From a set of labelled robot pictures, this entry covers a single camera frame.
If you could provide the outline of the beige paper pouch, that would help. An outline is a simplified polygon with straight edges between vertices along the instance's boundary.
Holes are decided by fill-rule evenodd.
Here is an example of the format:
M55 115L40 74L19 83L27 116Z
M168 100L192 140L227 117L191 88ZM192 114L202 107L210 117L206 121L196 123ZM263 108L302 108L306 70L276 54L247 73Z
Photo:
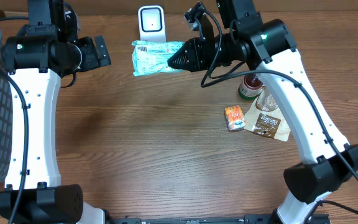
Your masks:
M266 138L288 141L290 127L268 89L254 100L244 119L246 130Z

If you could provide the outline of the green wet wipes pack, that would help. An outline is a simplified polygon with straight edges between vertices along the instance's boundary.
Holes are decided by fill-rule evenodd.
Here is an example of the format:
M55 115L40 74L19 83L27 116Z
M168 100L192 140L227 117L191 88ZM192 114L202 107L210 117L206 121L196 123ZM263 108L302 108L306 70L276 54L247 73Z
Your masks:
M179 69L168 65L168 59L173 56L184 42L149 42L133 41L132 62L135 77L153 75L157 73L177 73Z

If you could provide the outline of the orange tissue pack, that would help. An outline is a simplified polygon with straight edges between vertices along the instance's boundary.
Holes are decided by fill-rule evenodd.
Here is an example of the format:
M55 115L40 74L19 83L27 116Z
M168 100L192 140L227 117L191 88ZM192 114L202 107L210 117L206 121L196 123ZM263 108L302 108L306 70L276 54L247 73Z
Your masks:
M239 105L225 108L224 115L227 121L227 127L230 131L242 130L246 126L244 114Z

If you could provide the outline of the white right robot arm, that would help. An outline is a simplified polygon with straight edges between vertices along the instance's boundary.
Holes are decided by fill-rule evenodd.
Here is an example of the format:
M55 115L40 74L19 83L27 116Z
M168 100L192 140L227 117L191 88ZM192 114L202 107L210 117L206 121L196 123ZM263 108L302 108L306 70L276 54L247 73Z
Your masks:
M252 1L218 1L220 18L196 3L185 20L199 36L184 43L169 60L175 69L203 71L202 87L236 78L236 72L212 76L216 67L238 60L271 92L298 147L300 163L283 175L289 189L270 223L312 223L328 195L357 178L358 144L352 145L333 124L314 91L297 44L279 19L263 22Z

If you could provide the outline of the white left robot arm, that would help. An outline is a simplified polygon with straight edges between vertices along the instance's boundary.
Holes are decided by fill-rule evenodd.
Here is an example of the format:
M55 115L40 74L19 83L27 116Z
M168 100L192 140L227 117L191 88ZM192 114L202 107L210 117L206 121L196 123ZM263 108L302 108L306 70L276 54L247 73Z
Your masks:
M78 184L62 185L55 149L61 80L110 65L104 38L10 37L3 56L12 139L0 216L9 223L108 223L108 212L86 203Z

